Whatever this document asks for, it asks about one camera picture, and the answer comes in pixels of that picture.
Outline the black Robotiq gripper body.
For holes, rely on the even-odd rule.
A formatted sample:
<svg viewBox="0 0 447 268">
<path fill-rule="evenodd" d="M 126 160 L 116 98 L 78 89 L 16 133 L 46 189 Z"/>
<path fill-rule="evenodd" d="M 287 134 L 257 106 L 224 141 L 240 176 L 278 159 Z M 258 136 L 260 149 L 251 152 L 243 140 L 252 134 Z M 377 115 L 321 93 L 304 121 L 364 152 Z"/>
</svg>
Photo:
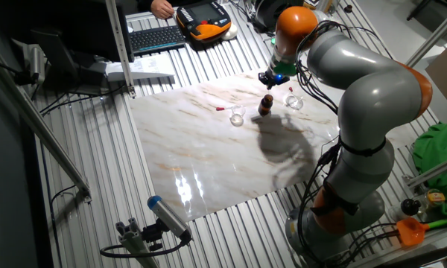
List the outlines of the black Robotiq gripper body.
<svg viewBox="0 0 447 268">
<path fill-rule="evenodd" d="M 274 74 L 270 69 L 259 73 L 259 80 L 264 85 L 281 85 L 289 81 L 289 77 L 282 74 Z"/>
</svg>

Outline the person hand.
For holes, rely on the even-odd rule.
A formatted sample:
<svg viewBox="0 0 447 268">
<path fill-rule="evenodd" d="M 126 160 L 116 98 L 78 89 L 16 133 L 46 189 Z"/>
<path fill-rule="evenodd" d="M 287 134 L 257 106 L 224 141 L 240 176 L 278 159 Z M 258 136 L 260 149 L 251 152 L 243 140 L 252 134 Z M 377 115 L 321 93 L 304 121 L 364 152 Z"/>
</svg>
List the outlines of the person hand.
<svg viewBox="0 0 447 268">
<path fill-rule="evenodd" d="M 174 9 L 167 0 L 153 0 L 150 11 L 158 19 L 168 19 L 174 15 Z"/>
</svg>

